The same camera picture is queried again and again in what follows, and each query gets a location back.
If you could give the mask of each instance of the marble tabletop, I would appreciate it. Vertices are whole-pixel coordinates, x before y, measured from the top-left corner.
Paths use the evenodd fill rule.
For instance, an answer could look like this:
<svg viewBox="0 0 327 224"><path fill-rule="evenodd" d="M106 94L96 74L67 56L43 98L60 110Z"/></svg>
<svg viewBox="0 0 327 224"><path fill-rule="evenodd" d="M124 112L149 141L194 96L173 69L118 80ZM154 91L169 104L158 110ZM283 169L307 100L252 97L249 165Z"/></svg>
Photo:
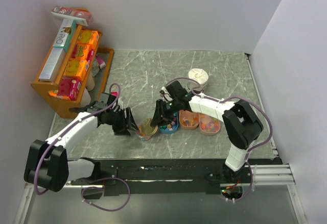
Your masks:
<svg viewBox="0 0 327 224"><path fill-rule="evenodd" d="M116 51L106 92L111 83L121 86L121 96L132 110L136 123L152 118L161 87L177 77L186 77L191 68L202 68L209 75L205 94L216 98L239 95L259 103L251 72L243 53L210 51ZM52 135L71 120L56 116ZM267 137L266 128L258 142ZM221 123L217 135L179 128L174 134L158 132L148 141L135 135L114 136L110 126L101 125L73 150L70 158L226 158L230 141ZM273 158L271 144L252 151L251 158Z"/></svg>

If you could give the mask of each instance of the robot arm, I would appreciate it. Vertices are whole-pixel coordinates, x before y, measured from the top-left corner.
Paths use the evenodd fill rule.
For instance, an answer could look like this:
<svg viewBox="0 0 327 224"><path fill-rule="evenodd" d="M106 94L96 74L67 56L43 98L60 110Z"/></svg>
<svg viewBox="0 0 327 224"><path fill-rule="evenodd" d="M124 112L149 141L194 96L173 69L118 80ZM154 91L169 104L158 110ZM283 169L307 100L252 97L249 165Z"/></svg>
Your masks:
<svg viewBox="0 0 327 224"><path fill-rule="evenodd" d="M67 181L80 178L96 180L99 178L100 165L93 159L81 158L68 161L72 149L92 130L101 124L111 125L115 135L130 135L128 130L138 131L130 108L121 109L120 100L112 109L107 109L93 116L111 104L115 96L102 93L100 100L84 108L75 108L78 116L62 131L45 141L32 143L24 172L24 180L34 183L37 165L47 148L57 141L48 151L38 172L38 186L51 191L59 191Z"/></svg>
<svg viewBox="0 0 327 224"><path fill-rule="evenodd" d="M238 102L219 102L217 99L204 95L187 92L178 81L163 87L163 99L156 101L155 114L151 126L163 126L173 119L173 114L179 110L203 113L224 122L228 137L231 141L229 155L225 161L230 175L242 170L246 161L247 150L258 138L263 125L250 104Z"/></svg>

